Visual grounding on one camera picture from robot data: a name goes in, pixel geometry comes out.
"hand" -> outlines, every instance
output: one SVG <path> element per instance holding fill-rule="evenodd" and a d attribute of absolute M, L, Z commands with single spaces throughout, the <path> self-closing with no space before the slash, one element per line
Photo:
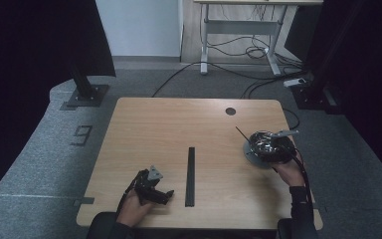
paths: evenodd
<path fill-rule="evenodd" d="M 141 205 L 137 193 L 132 189 L 126 195 L 116 222 L 133 227 L 147 215 L 153 206 L 153 202 L 145 202 L 144 205 Z"/>
<path fill-rule="evenodd" d="M 297 159 L 301 161 L 299 153 L 296 155 Z M 272 168 L 274 168 L 281 179 L 289 186 L 305 186 L 305 181 L 303 180 L 302 173 L 300 172 L 299 166 L 294 160 L 287 163 L 279 164 L 272 163 Z"/>

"person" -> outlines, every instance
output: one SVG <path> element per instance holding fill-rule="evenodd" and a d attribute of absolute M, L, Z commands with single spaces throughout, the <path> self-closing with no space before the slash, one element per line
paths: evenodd
<path fill-rule="evenodd" d="M 291 238 L 292 239 L 316 239 L 318 238 L 312 218 L 311 209 L 307 203 L 305 182 L 299 170 L 299 166 L 293 160 L 288 163 L 271 164 L 281 179 L 289 186 L 292 198 L 291 208 Z M 122 205 L 120 213 L 111 226 L 109 239 L 133 238 L 132 227 L 138 224 L 154 206 L 152 202 L 139 202 L 135 190 L 129 191 Z"/>
<path fill-rule="evenodd" d="M 311 216 L 311 208 L 307 202 L 305 181 L 300 172 L 299 166 L 294 160 L 287 163 L 271 164 L 272 168 L 279 174 L 281 179 L 289 186 L 292 198 L 292 208 L 290 211 L 291 238 L 292 239 L 316 239 L 317 231 Z"/>

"wire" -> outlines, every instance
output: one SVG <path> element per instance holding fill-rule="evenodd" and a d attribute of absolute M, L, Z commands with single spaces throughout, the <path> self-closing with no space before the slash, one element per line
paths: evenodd
<path fill-rule="evenodd" d="M 258 89 L 258 88 L 260 88 L 260 87 L 263 87 L 263 86 L 265 86 L 265 85 L 271 84 L 271 83 L 273 83 L 273 82 L 276 82 L 276 81 L 278 81 L 278 80 L 281 80 L 281 79 L 271 80 L 271 81 L 266 82 L 266 83 L 257 84 L 257 85 L 256 85 L 255 87 L 253 87 L 253 88 L 250 90 L 250 92 L 248 93 L 248 99 L 251 98 L 251 94 L 252 94 L 253 91 L 255 91 L 256 89 Z"/>
<path fill-rule="evenodd" d="M 227 17 L 227 16 L 225 15 L 225 13 L 224 13 L 224 8 L 223 8 L 222 5 L 221 5 L 221 7 L 222 7 L 222 12 L 223 12 L 224 16 L 228 19 L 228 17 Z M 263 12 L 263 16 L 261 16 L 261 19 L 263 19 L 265 12 L 266 12 L 266 7 L 265 7 L 265 10 L 264 10 L 264 12 Z M 202 29 L 202 26 L 201 26 L 202 24 L 201 24 L 201 22 L 202 22 L 202 20 L 203 20 L 203 5 L 200 6 L 200 42 L 201 42 L 201 44 L 203 44 L 203 38 L 202 38 L 202 33 L 201 33 L 201 29 Z M 226 53 L 226 52 L 220 50 L 219 48 L 216 48 L 217 46 L 223 46 L 223 45 L 226 45 L 226 44 L 229 44 L 229 43 L 232 43 L 232 42 L 241 40 L 241 39 L 251 39 L 251 40 L 252 40 L 252 43 L 253 43 L 253 47 L 248 47 L 248 48 L 246 49 L 246 52 L 245 52 L 245 53 L 241 53 L 241 54 L 231 54 L 231 53 Z M 217 50 L 217 51 L 221 52 L 222 54 L 225 54 L 225 55 L 227 55 L 227 56 L 231 56 L 231 57 L 240 57 L 240 56 L 245 56 L 245 55 L 247 55 L 250 59 L 258 60 L 258 59 L 261 59 L 261 58 L 263 58 L 263 57 L 266 56 L 266 50 L 265 50 L 265 48 L 262 48 L 262 47 L 257 46 L 257 45 L 254 43 L 255 40 L 256 40 L 256 41 L 259 41 L 259 42 L 261 42 L 261 43 L 263 43 L 263 44 L 266 45 L 267 47 L 270 45 L 270 43 L 269 43 L 269 44 L 266 44 L 266 43 L 263 42 L 262 40 L 256 38 L 255 35 L 253 35 L 252 37 L 239 37 L 239 38 L 236 38 L 236 39 L 234 39 L 234 40 L 231 40 L 231 41 L 228 41 L 228 42 L 224 42 L 224 43 L 219 43 L 219 44 L 211 44 L 211 43 L 209 43 L 209 41 L 206 39 L 206 41 L 207 41 L 207 45 L 208 45 L 207 48 L 211 48 L 211 49 Z M 256 56 L 252 55 L 252 53 L 255 53 L 255 52 L 262 52 L 262 55 L 259 56 L 259 57 L 256 57 Z"/>
<path fill-rule="evenodd" d="M 248 20 L 250 20 L 250 19 L 255 19 L 256 18 L 256 16 L 257 16 L 257 12 L 258 12 L 258 10 L 257 10 L 257 5 L 256 6 L 254 6 L 254 8 L 253 8 L 253 12 L 251 12 L 251 15 L 250 15 L 250 17 L 249 18 L 247 18 L 247 20 L 246 21 L 248 21 Z"/>
<path fill-rule="evenodd" d="M 263 11 L 263 13 L 260 15 L 260 21 L 263 21 L 263 19 L 265 18 L 265 13 L 266 13 L 266 9 L 268 8 L 267 5 L 265 5 L 265 10 Z"/>
<path fill-rule="evenodd" d="M 302 68 L 303 62 L 301 62 L 301 61 L 297 61 L 297 60 L 293 60 L 291 58 L 284 57 L 279 53 L 275 53 L 275 55 L 281 63 L 295 66 L 297 68 Z"/>
<path fill-rule="evenodd" d="M 284 112 L 288 112 L 288 113 L 290 113 L 291 115 L 293 115 L 296 118 L 296 124 L 289 128 L 290 130 L 296 129 L 299 126 L 299 123 L 300 123 L 299 117 L 294 112 L 292 112 L 292 111 L 290 111 L 288 109 L 283 108 L 283 110 L 284 110 Z"/>
<path fill-rule="evenodd" d="M 279 81 L 279 80 L 284 80 L 286 78 L 291 78 L 291 77 L 295 77 L 295 76 L 298 76 L 300 74 L 304 74 L 305 71 L 300 71 L 300 72 L 296 72 L 296 73 L 292 73 L 292 74 L 288 74 L 288 75 L 281 75 L 281 76 L 278 76 L 278 77 L 272 77 L 272 78 L 256 78 L 256 77 L 251 77 L 251 76 L 247 76 L 247 75 L 244 75 L 244 74 L 240 74 L 240 73 L 237 73 L 237 72 L 234 72 L 234 71 L 231 71 L 231 70 L 228 70 L 228 69 L 225 69 L 223 67 L 220 67 L 220 66 L 217 66 L 216 64 L 213 64 L 213 63 L 208 63 L 208 62 L 195 62 L 195 63 L 191 63 L 185 67 L 183 67 L 182 69 L 180 69 L 179 71 L 177 71 L 176 73 L 174 73 L 171 77 L 169 77 L 155 92 L 154 94 L 152 95 L 152 97 L 154 98 L 157 93 L 160 92 L 160 90 L 162 88 L 164 88 L 166 86 L 167 83 L 169 83 L 176 75 L 178 75 L 179 73 L 181 73 L 182 71 L 184 71 L 185 69 L 193 66 L 193 65 L 197 65 L 197 64 L 202 64 L 202 63 L 205 63 L 207 65 L 210 65 L 210 66 L 213 66 L 215 68 L 218 68 L 218 69 L 221 69 L 223 71 L 226 71 L 226 72 L 229 72 L 229 73 L 232 73 L 234 75 L 237 75 L 237 76 L 240 76 L 240 77 L 244 77 L 244 78 L 248 78 L 248 79 L 253 79 L 253 80 L 257 80 L 257 81 L 268 81 L 266 83 L 262 83 L 262 84 L 259 84 L 257 86 L 258 87 L 261 87 L 261 86 L 264 86 L 264 85 L 267 85 L 267 84 L 270 84 L 274 81 Z"/>
<path fill-rule="evenodd" d="M 275 5 L 273 5 L 273 10 L 272 10 L 272 18 L 271 21 L 273 21 L 273 16 L 275 15 Z"/>
<path fill-rule="evenodd" d="M 289 154 L 289 156 L 296 162 L 296 164 L 299 167 L 300 173 L 302 174 L 303 181 L 305 182 L 305 190 L 306 190 L 306 198 L 307 198 L 307 203 L 311 215 L 311 220 L 314 220 L 314 211 L 313 211 L 313 205 L 312 205 L 312 196 L 311 196 L 311 188 L 309 186 L 309 180 L 308 180 L 308 174 L 306 173 L 305 167 L 303 166 L 303 159 L 302 159 L 302 154 L 300 151 L 294 147 L 293 149 L 296 150 L 299 153 L 300 161 L 299 159 L 293 155 L 286 147 L 279 145 L 281 149 L 283 149 L 285 152 Z"/>

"white wall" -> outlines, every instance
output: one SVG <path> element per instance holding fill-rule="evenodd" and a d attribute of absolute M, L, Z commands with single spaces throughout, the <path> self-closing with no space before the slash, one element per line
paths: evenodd
<path fill-rule="evenodd" d="M 113 56 L 180 56 L 182 0 L 95 1 Z"/>

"wooden table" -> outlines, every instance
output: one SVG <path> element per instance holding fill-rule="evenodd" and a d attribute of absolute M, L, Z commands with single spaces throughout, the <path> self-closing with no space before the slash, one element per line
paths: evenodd
<path fill-rule="evenodd" d="M 235 109 L 233 116 L 227 108 Z M 277 101 L 122 98 L 117 102 L 77 222 L 89 226 L 115 211 L 139 170 L 155 165 L 156 189 L 175 190 L 138 225 L 145 228 L 276 229 L 290 217 L 287 185 L 271 169 L 250 164 L 245 139 L 257 130 L 287 129 Z M 188 148 L 195 147 L 195 206 L 185 207 Z M 322 226 L 315 210 L 315 224 Z"/>
<path fill-rule="evenodd" d="M 284 23 L 285 14 L 288 5 L 321 5 L 323 0 L 194 0 L 196 3 L 204 4 L 205 17 L 202 32 L 202 53 L 201 53 L 201 74 L 207 74 L 208 61 L 208 34 L 236 34 L 236 35 L 269 35 L 272 40 L 268 48 L 265 49 L 266 56 L 269 60 L 272 72 L 280 75 L 281 71 L 275 56 L 275 47 L 278 42 L 282 24 Z M 225 21 L 210 20 L 209 5 L 210 4 L 226 4 L 226 5 L 279 5 L 282 6 L 279 18 L 275 21 Z"/>

